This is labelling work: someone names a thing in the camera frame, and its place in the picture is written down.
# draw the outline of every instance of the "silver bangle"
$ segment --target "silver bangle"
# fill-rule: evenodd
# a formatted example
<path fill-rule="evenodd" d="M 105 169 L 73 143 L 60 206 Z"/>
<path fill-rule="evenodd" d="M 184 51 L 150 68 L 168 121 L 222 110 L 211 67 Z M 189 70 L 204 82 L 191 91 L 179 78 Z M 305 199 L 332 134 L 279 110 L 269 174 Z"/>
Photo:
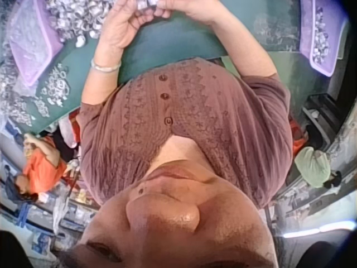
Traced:
<path fill-rule="evenodd" d="M 94 58 L 91 60 L 90 62 L 90 65 L 93 69 L 97 70 L 97 71 L 100 71 L 102 73 L 106 73 L 106 74 L 109 74 L 109 73 L 112 73 L 116 70 L 119 70 L 120 66 L 122 66 L 122 61 L 119 62 L 118 65 L 116 66 L 113 66 L 113 67 L 101 67 L 99 65 L 97 65 L 95 62 L 94 62 Z"/>

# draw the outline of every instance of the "button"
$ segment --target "button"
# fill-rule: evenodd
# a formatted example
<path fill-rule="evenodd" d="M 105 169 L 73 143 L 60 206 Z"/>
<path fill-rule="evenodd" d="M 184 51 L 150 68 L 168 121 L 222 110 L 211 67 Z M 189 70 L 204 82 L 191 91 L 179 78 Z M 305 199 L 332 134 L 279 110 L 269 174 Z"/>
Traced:
<path fill-rule="evenodd" d="M 165 123 L 165 125 L 167 125 L 167 126 L 172 126 L 173 120 L 172 120 L 171 117 L 165 117 L 164 123 Z"/>
<path fill-rule="evenodd" d="M 170 98 L 170 96 L 169 96 L 167 93 L 162 93 L 162 94 L 160 95 L 160 98 L 162 98 L 162 99 L 164 99 L 164 100 L 167 100 L 167 99 Z"/>
<path fill-rule="evenodd" d="M 167 75 L 166 74 L 162 74 L 162 75 L 160 75 L 159 77 L 158 77 L 158 79 L 160 80 L 160 81 L 166 81 L 167 80 Z"/>

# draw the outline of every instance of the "nose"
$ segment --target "nose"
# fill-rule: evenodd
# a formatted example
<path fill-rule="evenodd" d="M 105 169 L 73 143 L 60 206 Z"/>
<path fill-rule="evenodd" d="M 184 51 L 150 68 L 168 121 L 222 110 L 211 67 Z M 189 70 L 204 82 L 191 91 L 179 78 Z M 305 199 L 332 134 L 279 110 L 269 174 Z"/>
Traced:
<path fill-rule="evenodd" d="M 196 205 L 161 193 L 144 194 L 126 207 L 130 228 L 137 232 L 195 232 L 200 222 Z"/>

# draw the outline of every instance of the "orange shirt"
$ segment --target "orange shirt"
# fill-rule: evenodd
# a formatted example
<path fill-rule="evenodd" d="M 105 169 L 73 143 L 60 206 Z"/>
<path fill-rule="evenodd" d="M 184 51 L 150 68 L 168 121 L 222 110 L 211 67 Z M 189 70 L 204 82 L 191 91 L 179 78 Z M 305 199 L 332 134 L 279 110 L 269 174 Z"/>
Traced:
<path fill-rule="evenodd" d="M 55 147 L 51 138 L 47 137 L 43 140 Z M 61 179 L 66 167 L 66 163 L 60 159 L 58 167 L 55 168 L 47 160 L 46 155 L 39 148 L 36 148 L 23 169 L 23 173 L 30 180 L 30 192 L 43 193 L 51 190 Z"/>

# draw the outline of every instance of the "purple tray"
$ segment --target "purple tray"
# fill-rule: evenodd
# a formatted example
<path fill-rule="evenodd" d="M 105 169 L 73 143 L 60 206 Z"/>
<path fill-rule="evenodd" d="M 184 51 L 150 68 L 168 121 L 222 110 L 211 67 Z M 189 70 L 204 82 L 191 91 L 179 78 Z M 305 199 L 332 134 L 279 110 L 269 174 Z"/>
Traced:
<path fill-rule="evenodd" d="M 16 42 L 10 40 L 10 47 L 15 59 L 16 65 L 19 69 L 21 77 L 27 86 L 32 86 L 36 80 L 41 76 L 47 66 L 51 63 L 55 55 L 62 49 L 63 44 L 60 42 L 57 32 L 49 25 L 49 14 L 45 8 L 44 0 L 24 0 L 21 2 L 23 5 L 25 2 L 31 1 L 35 7 L 35 12 L 38 18 L 38 24 L 40 26 L 42 37 L 45 40 L 47 47 L 47 57 L 41 63 L 41 66 L 34 69 L 33 61 L 25 57 L 25 51 Z M 21 19 L 21 6 L 14 10 L 13 17 L 10 21 L 9 30 L 11 31 L 12 25 L 16 25 L 17 21 Z"/>
<path fill-rule="evenodd" d="M 315 70 L 326 76 L 332 76 L 339 54 L 343 29 L 348 17 L 337 0 L 301 0 L 301 39 L 300 52 L 310 60 Z M 329 34 L 330 53 L 322 64 L 315 63 L 312 58 L 315 40 L 316 7 L 324 9 L 324 23 Z"/>

